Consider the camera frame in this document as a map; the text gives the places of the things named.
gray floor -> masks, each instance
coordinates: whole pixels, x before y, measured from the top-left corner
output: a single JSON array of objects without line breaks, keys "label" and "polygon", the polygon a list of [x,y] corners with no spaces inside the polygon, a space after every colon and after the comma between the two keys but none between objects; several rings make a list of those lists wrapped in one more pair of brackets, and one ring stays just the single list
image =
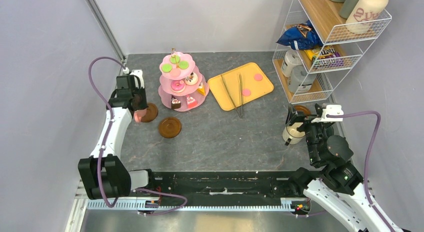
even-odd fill
[{"label": "gray floor", "polygon": [[[166,108],[158,94],[159,64],[165,54],[132,54],[130,70],[142,69],[147,100],[157,105],[150,123],[132,122],[125,134],[121,161],[128,170],[236,171],[288,170],[309,166],[306,143],[285,146],[282,131],[288,101],[272,63],[273,52],[192,53],[200,72],[210,79],[249,62],[259,65],[274,84],[273,92],[244,105],[244,117],[223,111],[210,92],[201,106],[187,112]],[[313,103],[306,104],[313,108]],[[181,133],[172,139],[158,132],[159,122],[177,117]]]}]

lavender wall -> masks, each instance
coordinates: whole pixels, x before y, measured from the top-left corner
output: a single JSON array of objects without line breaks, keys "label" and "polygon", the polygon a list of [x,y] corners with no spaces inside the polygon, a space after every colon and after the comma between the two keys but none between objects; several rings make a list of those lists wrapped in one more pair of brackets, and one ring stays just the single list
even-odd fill
[{"label": "lavender wall", "polygon": [[292,0],[96,0],[125,54],[273,51]]},{"label": "lavender wall", "polygon": [[[87,68],[115,54],[85,0],[0,0],[0,231],[65,229],[105,107]],[[93,71],[109,94],[119,68]]]},{"label": "lavender wall", "polygon": [[[369,180],[390,218],[412,231],[424,226],[423,5],[424,0],[390,0],[392,22],[335,91],[345,113],[381,113]],[[361,171],[375,121],[369,115],[343,122]]]}]

brown coaster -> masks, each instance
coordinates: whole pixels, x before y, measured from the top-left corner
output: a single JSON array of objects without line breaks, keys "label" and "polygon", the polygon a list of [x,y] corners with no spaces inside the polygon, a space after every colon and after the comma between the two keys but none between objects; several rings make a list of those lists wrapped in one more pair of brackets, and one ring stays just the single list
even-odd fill
[{"label": "brown coaster", "polygon": [[181,131],[181,122],[175,117],[164,118],[159,123],[159,134],[165,138],[174,138]]},{"label": "brown coaster", "polygon": [[141,122],[148,123],[156,119],[158,116],[158,107],[154,103],[147,103],[146,115],[141,118]]},{"label": "brown coaster", "polygon": [[306,116],[311,115],[311,111],[303,105],[295,105],[294,109],[296,111],[302,111]]}]

pink donut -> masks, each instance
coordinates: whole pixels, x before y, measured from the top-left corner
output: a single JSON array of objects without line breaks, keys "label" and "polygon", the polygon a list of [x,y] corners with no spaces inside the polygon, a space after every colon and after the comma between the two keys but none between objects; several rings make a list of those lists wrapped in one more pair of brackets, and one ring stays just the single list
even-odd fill
[{"label": "pink donut", "polygon": [[171,90],[175,93],[180,93],[186,89],[186,83],[184,80],[174,80],[171,82]]}]

donut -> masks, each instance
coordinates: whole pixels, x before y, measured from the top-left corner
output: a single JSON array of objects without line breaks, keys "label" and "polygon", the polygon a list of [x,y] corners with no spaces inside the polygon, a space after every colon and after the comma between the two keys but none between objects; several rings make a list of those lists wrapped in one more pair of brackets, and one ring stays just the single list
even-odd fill
[{"label": "donut", "polygon": [[180,93],[186,89],[186,84],[184,80],[174,80],[171,82],[171,90],[175,93]]},{"label": "donut", "polygon": [[184,79],[184,82],[189,86],[195,85],[198,81],[199,81],[199,77],[194,72],[191,72],[190,76]]}]

